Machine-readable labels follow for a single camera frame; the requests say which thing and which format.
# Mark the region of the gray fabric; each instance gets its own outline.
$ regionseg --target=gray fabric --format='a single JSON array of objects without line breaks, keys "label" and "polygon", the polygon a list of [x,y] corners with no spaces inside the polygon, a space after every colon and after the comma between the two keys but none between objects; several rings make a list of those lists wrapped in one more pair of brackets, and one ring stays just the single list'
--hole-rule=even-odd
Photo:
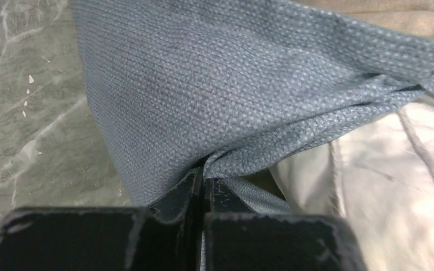
[{"label": "gray fabric", "polygon": [[202,233],[202,239],[201,239],[201,262],[199,266],[200,271],[205,271],[205,234]]},{"label": "gray fabric", "polygon": [[251,174],[434,93],[433,40],[284,0],[76,0],[73,16],[137,205],[206,155],[206,177]]},{"label": "gray fabric", "polygon": [[290,215],[289,204],[279,197],[247,182],[243,178],[232,177],[222,180],[236,195],[257,213]]}]

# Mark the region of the black metal object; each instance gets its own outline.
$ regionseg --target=black metal object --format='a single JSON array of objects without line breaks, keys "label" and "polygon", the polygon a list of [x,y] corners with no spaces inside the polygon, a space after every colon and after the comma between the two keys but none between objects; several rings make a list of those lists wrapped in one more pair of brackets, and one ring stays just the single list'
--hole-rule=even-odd
[{"label": "black metal object", "polygon": [[343,221],[253,213],[201,176],[191,170],[146,208],[17,209],[0,225],[0,271],[187,271],[201,255],[213,271],[366,270]]}]

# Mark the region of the fabric fold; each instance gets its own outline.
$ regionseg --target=fabric fold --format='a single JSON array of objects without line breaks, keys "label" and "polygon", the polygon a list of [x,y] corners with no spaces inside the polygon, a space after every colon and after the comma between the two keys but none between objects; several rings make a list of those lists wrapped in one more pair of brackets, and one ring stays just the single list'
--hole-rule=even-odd
[{"label": "fabric fold", "polygon": [[434,92],[434,41],[284,0],[77,0],[88,102],[136,205],[243,176]]}]

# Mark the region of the marble veining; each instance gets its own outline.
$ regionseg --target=marble veining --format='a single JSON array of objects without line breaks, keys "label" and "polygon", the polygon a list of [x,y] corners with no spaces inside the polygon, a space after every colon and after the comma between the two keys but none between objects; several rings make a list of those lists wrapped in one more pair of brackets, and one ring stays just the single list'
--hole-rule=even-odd
[{"label": "marble veining", "polygon": [[88,109],[68,0],[0,0],[0,219],[130,205]]}]

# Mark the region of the blue fabric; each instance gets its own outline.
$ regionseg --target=blue fabric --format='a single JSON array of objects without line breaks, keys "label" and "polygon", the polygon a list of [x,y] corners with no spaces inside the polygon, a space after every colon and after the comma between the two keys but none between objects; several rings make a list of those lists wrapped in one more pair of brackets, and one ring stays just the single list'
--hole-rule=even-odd
[{"label": "blue fabric", "polygon": [[434,93],[434,41],[284,0],[76,0],[88,102],[137,205]]}]

